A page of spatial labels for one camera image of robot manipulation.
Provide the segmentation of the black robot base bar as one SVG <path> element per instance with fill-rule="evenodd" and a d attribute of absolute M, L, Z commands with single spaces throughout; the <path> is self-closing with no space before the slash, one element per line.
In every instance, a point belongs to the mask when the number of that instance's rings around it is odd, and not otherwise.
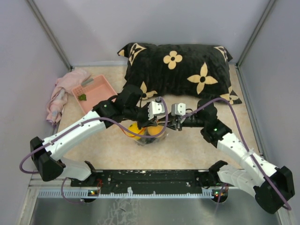
<path fill-rule="evenodd" d="M 228 163 L 219 160 L 207 170 L 94 170 L 84 181 L 71 179 L 72 187 L 99 188 L 101 194 L 201 194 L 221 184 L 217 175 Z"/>

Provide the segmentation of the orange peach fruit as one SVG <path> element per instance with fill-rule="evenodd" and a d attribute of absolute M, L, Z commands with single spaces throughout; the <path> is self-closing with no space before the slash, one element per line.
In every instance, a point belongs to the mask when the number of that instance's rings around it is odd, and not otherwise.
<path fill-rule="evenodd" d="M 163 130 L 163 126 L 151 126 L 147 128 L 148 134 L 151 136 L 159 134 Z"/>

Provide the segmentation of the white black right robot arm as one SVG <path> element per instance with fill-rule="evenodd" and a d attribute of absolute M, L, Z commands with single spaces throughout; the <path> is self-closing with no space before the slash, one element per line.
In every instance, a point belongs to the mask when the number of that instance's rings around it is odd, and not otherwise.
<path fill-rule="evenodd" d="M 267 213 L 274 214 L 280 208 L 291 210 L 288 200 L 295 195 L 292 171 L 286 166 L 279 168 L 251 150 L 243 135 L 237 136 L 218 119 L 212 100 L 200 100 L 197 107 L 195 111 L 187 112 L 184 103 L 173 104 L 168 124 L 176 130 L 201 128 L 204 140 L 241 167 L 237 169 L 219 161 L 210 168 L 210 182 L 216 186 L 226 183 L 239 188 L 253 196 Z"/>

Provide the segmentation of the clear zip bag orange zipper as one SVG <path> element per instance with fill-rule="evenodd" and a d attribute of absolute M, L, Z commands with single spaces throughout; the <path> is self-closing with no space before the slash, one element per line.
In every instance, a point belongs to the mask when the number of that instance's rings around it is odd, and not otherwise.
<path fill-rule="evenodd" d="M 128 127 L 132 124 L 132 123 L 137 123 L 137 121 L 132 121 L 132 120 L 127 120 L 125 122 L 122 122 L 121 125 L 123 127 L 125 127 L 126 129 L 128 129 Z M 158 121 L 156 120 L 154 125 L 152 126 L 163 126 L 165 125 L 165 122 L 161 122 L 161 121 Z M 141 146 L 145 146 L 145 145 L 150 145 L 150 144 L 154 144 L 154 143 L 157 143 L 157 142 L 160 142 L 160 141 L 163 141 L 167 136 L 168 136 L 168 132 L 167 132 L 167 129 L 165 129 L 159 136 L 151 136 L 148 134 L 148 131 L 147 131 L 147 128 L 148 127 L 151 127 L 150 125 L 147 126 L 147 127 L 143 127 L 145 128 L 145 134 L 144 135 L 137 135 L 137 136 L 140 136 L 141 139 L 140 140 L 134 140 L 130 137 L 128 137 L 127 133 L 128 131 L 126 131 L 124 128 L 121 128 L 122 132 L 131 140 L 131 141 L 134 141 L 136 144 L 138 145 L 141 145 Z"/>

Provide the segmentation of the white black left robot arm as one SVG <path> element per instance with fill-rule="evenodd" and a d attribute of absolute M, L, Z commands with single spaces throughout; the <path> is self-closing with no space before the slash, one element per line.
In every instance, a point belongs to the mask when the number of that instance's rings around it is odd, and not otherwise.
<path fill-rule="evenodd" d="M 137 122 L 139 128 L 154 125 L 156 118 L 165 113 L 161 99 L 139 107 L 145 94 L 136 86 L 126 86 L 121 93 L 100 101 L 80 120 L 48 138 L 34 137 L 30 141 L 30 157 L 43 181 L 52 181 L 64 175 L 94 185 L 98 175 L 90 162 L 76 162 L 64 158 L 73 147 L 89 136 L 102 132 L 124 120 Z"/>

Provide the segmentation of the yellow lemon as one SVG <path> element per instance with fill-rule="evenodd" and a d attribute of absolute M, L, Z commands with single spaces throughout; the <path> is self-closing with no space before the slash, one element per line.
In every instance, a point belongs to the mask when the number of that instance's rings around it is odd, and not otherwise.
<path fill-rule="evenodd" d="M 136 122 L 132 123 L 128 127 L 128 130 L 133 132 L 133 134 L 132 133 L 127 133 L 128 137 L 130 137 L 134 140 L 140 140 L 141 139 L 141 137 L 137 136 L 137 135 L 144 135 L 145 134 L 145 128 L 139 128 L 138 124 Z"/>

